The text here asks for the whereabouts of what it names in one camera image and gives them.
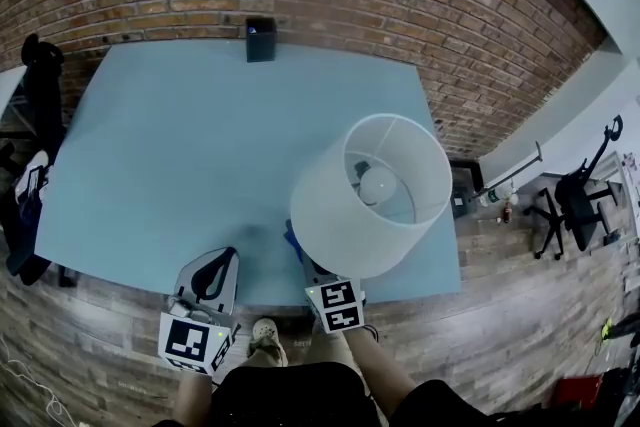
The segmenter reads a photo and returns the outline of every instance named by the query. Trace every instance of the light bulb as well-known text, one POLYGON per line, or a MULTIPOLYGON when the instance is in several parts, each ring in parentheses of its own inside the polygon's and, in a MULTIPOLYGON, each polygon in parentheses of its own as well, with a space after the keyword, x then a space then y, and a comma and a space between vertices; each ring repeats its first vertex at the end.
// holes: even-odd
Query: light bulb
POLYGON ((372 167, 362 175, 358 195, 365 205, 377 205, 393 196, 397 185, 393 171, 382 166, 372 167))

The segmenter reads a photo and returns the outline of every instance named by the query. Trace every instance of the black office chair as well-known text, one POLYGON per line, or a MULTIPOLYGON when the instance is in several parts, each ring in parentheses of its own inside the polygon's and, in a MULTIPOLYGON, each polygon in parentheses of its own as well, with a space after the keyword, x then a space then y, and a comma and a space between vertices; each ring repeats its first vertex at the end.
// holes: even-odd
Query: black office chair
MULTIPOLYGON (((58 85, 64 57, 56 46, 40 42, 38 36, 32 34, 22 46, 22 62, 27 65, 22 88, 33 110, 36 141, 47 153, 51 165, 65 132, 58 85)), ((12 152, 11 144, 0 149, 0 166, 18 178, 24 170, 10 159, 12 152)), ((38 172, 38 180, 41 181, 44 170, 39 169, 38 172)), ((38 191, 31 195, 28 191, 21 194, 20 204, 16 202, 14 187, 0 198, 0 223, 10 251, 7 268, 12 276, 20 276, 25 285, 32 285, 40 279, 51 264, 49 260, 34 253, 41 208, 38 191)), ((59 285, 72 285, 64 272, 64 267, 60 266, 59 285)))
POLYGON ((617 141, 620 138, 622 126, 622 118, 618 115, 613 120, 613 128, 609 129, 608 125, 605 127, 604 142, 591 161, 591 164, 589 164, 589 167, 586 167, 587 159, 584 159, 582 165, 578 169, 573 173, 563 176, 558 181, 558 184, 556 185, 555 199, 560 205, 562 215, 558 215, 553 200, 551 199, 551 194, 549 194, 549 190, 547 188, 542 189, 538 195, 547 198, 547 203, 549 205, 548 212, 535 205, 531 205, 523 211, 525 215, 529 215, 531 212, 538 214, 541 217, 544 217, 549 223, 549 231, 545 238, 544 245, 540 251, 535 253, 536 259, 540 259, 542 257, 542 254, 546 251, 551 239, 555 235, 558 240, 558 245, 560 246, 560 251, 556 253, 554 257, 556 260, 560 260, 564 254, 561 231, 563 222, 567 230, 570 230, 573 233, 580 251, 585 251, 587 249, 598 223, 602 223, 607 234, 604 240, 605 245, 616 240, 616 234, 612 233, 600 202, 598 202, 596 207, 597 212, 594 212, 591 205, 591 201, 604 198, 606 196, 613 197, 613 200, 617 205, 618 200, 616 197, 616 191, 609 182, 607 182, 606 189, 593 194, 587 194, 584 187, 591 177, 591 173, 598 164, 600 157, 602 157, 602 154, 607 148, 609 141, 617 141))

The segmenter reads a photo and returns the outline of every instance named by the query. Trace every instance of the white lampshade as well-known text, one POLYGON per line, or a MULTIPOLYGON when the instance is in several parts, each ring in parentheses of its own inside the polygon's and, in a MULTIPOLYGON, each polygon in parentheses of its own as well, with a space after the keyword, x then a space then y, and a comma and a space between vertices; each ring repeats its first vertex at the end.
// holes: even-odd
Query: white lampshade
POLYGON ((449 161, 429 132, 402 116, 376 114, 356 123, 300 176, 291 197, 293 231, 326 270, 348 278, 378 276, 397 265, 442 214, 451 187, 449 161), (366 178, 363 166, 371 173, 366 178), (367 198, 384 201, 365 202, 360 178, 363 186, 368 182, 367 198), (376 194, 375 187, 392 190, 376 194))

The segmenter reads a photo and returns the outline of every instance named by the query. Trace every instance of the black box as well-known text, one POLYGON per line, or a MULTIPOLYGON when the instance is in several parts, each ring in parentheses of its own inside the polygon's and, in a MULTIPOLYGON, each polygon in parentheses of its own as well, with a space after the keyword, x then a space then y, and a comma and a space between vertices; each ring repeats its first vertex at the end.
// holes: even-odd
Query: black box
POLYGON ((247 62, 276 58, 276 21, 273 18, 247 18, 247 62))

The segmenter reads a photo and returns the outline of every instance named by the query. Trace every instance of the light blue table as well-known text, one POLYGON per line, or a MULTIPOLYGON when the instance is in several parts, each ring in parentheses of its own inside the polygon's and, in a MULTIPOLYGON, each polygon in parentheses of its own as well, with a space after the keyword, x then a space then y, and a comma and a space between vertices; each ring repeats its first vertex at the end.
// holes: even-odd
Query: light blue table
MULTIPOLYGON (((433 123, 412 66, 277 51, 274 62, 247 64, 244 41, 113 47, 58 154, 36 253, 171 293, 184 265, 232 245, 239 304, 304 304, 302 266, 282 236, 299 173, 369 114, 433 123)), ((450 209, 400 265, 363 286, 372 302, 457 291, 450 209)))

